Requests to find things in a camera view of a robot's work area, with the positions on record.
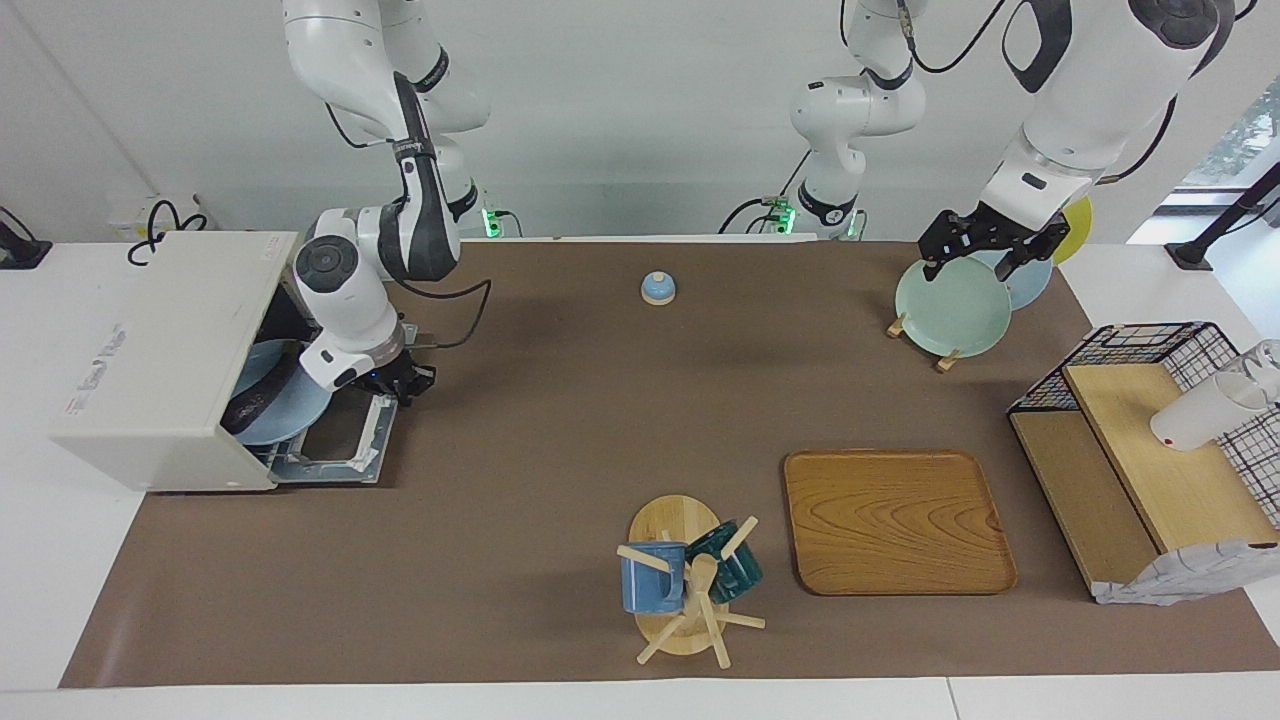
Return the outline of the yellow plate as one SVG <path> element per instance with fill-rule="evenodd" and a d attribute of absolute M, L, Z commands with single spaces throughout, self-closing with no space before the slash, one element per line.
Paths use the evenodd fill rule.
<path fill-rule="evenodd" d="M 1062 215 L 1069 232 L 1053 252 L 1052 260 L 1057 266 L 1073 258 L 1087 242 L 1094 215 L 1092 197 L 1085 196 L 1070 202 L 1062 209 Z"/>

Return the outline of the wooden mug tree stand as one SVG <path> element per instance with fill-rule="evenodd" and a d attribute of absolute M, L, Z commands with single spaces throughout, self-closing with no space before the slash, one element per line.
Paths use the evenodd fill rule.
<path fill-rule="evenodd" d="M 723 521 L 704 502 L 686 495 L 666 495 L 637 511 L 628 528 L 628 538 L 622 544 L 677 541 L 689 546 L 721 523 Z M 724 548 L 728 553 L 733 553 L 740 543 L 748 543 L 758 520 L 749 516 L 737 523 L 740 530 Z M 732 665 L 724 643 L 726 629 L 765 628 L 763 618 L 737 614 L 731 610 L 731 602 L 710 601 L 709 589 L 716 579 L 717 565 L 717 559 L 709 553 L 696 556 L 692 562 L 685 559 L 685 601 L 680 611 L 657 615 L 628 612 L 646 642 L 636 657 L 637 664 L 645 665 L 658 653 L 692 656 L 709 650 L 716 656 L 718 667 L 726 670 Z"/>

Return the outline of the black table clamp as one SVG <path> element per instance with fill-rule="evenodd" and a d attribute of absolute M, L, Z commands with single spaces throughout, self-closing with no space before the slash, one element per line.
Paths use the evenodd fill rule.
<path fill-rule="evenodd" d="M 0 270 L 35 269 L 51 249 L 51 241 L 37 238 L 17 214 L 0 205 Z"/>

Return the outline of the pale green plate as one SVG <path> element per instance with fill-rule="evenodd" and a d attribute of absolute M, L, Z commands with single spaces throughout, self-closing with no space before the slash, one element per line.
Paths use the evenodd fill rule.
<path fill-rule="evenodd" d="M 974 258 L 942 265 L 932 281 L 928 268 L 914 261 L 895 291 L 893 310 L 908 338 L 938 357 L 973 357 L 995 347 L 1012 316 L 1005 283 Z"/>

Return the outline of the light blue round plate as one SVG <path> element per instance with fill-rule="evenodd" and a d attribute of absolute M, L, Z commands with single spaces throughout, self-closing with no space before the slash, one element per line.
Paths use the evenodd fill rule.
<path fill-rule="evenodd" d="M 248 356 L 236 382 L 232 397 L 266 378 L 287 355 L 291 340 L 268 340 L 250 348 Z M 251 421 L 236 425 L 233 434 L 242 445 L 274 445 L 289 439 L 311 427 L 328 409 L 332 393 L 319 386 L 301 366 L 297 357 L 285 363 L 288 375 L 279 393 Z"/>
<path fill-rule="evenodd" d="M 1052 275 L 1053 264 L 1050 260 L 1030 260 L 1001 279 L 996 270 L 1007 254 L 1005 250 L 977 252 L 970 264 L 972 273 L 963 283 L 973 299 L 992 311 L 1004 307 L 1015 313 L 1029 306 L 1047 290 Z"/>

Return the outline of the cream toaster oven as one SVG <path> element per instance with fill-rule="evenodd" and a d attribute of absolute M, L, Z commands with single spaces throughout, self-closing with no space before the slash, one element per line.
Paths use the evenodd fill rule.
<path fill-rule="evenodd" d="M 274 489 L 220 419 L 298 246 L 288 231 L 168 233 L 51 439 L 142 493 Z"/>

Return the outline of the clear glass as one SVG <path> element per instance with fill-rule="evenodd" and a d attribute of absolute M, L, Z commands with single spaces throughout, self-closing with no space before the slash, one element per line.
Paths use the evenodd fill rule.
<path fill-rule="evenodd" d="M 1280 340 L 1262 340 L 1236 360 L 1251 398 L 1280 404 Z"/>

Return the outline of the brown table mat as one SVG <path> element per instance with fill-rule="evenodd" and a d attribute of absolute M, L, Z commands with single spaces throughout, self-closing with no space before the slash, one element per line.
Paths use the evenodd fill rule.
<path fill-rule="evenodd" d="M 65 688 L 714 676 L 636 662 L 614 553 L 669 493 L 758 518 L 764 579 L 735 606 L 736 678 L 1280 669 L 1245 593 L 1092 601 L 1005 411 L 1087 334 L 1061 275 L 947 374 L 884 334 L 913 246 L 471 243 L 494 282 L 438 355 L 378 486 L 151 495 Z M 669 273 L 675 301 L 640 284 Z M 986 597 L 818 597 L 794 575 L 782 462 L 800 450 L 955 448 L 993 491 L 1018 584 Z"/>

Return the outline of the dark purple eggplant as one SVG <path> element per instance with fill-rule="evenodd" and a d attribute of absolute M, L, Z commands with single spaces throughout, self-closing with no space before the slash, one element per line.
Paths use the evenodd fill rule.
<path fill-rule="evenodd" d="M 264 415 L 291 383 L 300 352 L 301 345 L 285 343 L 271 369 L 230 400 L 221 415 L 220 427 L 236 436 L 248 429 Z"/>

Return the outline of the glass oven door with handle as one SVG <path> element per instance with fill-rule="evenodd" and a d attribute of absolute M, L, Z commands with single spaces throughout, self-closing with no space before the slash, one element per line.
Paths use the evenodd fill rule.
<path fill-rule="evenodd" d="M 340 391 L 306 430 L 250 451 L 279 486 L 376 486 L 396 414 L 393 398 Z"/>

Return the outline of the grey white patterned cloth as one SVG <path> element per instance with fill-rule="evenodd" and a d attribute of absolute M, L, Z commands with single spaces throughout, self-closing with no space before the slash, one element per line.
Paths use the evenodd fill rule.
<path fill-rule="evenodd" d="M 1240 589 L 1280 577 L 1280 543 L 1225 539 L 1160 555 L 1130 582 L 1093 582 L 1097 603 L 1144 603 L 1167 607 Z"/>

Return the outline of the white cup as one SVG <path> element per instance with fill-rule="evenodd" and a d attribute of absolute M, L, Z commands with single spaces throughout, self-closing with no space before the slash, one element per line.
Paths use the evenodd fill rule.
<path fill-rule="evenodd" d="M 1149 420 L 1164 446 L 1192 451 L 1236 430 L 1280 402 L 1280 386 L 1220 372 L 1187 391 Z"/>

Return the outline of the blue mug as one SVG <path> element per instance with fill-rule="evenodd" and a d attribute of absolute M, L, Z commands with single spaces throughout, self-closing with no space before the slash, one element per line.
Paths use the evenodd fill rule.
<path fill-rule="evenodd" d="M 635 542 L 616 548 L 627 612 L 673 614 L 684 607 L 686 548 L 677 541 Z"/>

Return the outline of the white wall socket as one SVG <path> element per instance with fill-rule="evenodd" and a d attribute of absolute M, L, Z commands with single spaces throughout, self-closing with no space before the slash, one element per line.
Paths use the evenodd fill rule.
<path fill-rule="evenodd" d="M 198 195 L 193 193 L 125 199 L 116 202 L 108 215 L 108 227 L 120 242 L 143 241 L 148 232 L 159 237 L 179 225 L 212 231 L 218 228 L 218 222 L 212 211 L 200 202 Z"/>

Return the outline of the black stand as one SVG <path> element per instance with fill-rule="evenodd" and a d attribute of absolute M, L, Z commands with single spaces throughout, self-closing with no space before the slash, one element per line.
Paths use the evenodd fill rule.
<path fill-rule="evenodd" d="M 1280 160 L 1276 160 L 1239 199 L 1192 241 L 1166 243 L 1166 254 L 1187 272 L 1211 272 L 1208 250 L 1222 237 L 1243 231 L 1280 208 Z"/>

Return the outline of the wooden serving tray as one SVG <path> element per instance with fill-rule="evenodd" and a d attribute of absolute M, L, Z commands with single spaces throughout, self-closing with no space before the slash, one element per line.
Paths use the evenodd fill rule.
<path fill-rule="evenodd" d="M 989 482 L 969 452 L 801 450 L 782 473 L 795 575 L 810 594 L 992 596 L 1018 584 Z"/>

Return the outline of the dark green mug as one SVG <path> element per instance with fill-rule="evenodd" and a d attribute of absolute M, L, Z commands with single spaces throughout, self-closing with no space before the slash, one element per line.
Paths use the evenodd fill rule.
<path fill-rule="evenodd" d="M 685 551 L 687 562 L 692 562 L 696 556 L 704 553 L 717 559 L 717 574 L 709 589 L 713 603 L 732 602 L 758 585 L 764 577 L 764 571 L 746 542 L 740 543 L 733 553 L 724 550 L 739 530 L 739 523 L 730 519 L 698 537 Z"/>

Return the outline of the wooden plate rack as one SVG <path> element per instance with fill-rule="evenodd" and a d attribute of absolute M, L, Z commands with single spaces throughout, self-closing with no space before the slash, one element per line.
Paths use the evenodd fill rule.
<path fill-rule="evenodd" d="M 948 347 L 928 332 L 924 324 L 913 320 L 909 313 L 900 313 L 884 329 L 884 334 L 892 340 L 909 340 L 922 351 L 934 356 L 933 368 L 938 373 L 951 372 L 960 360 L 959 346 Z"/>

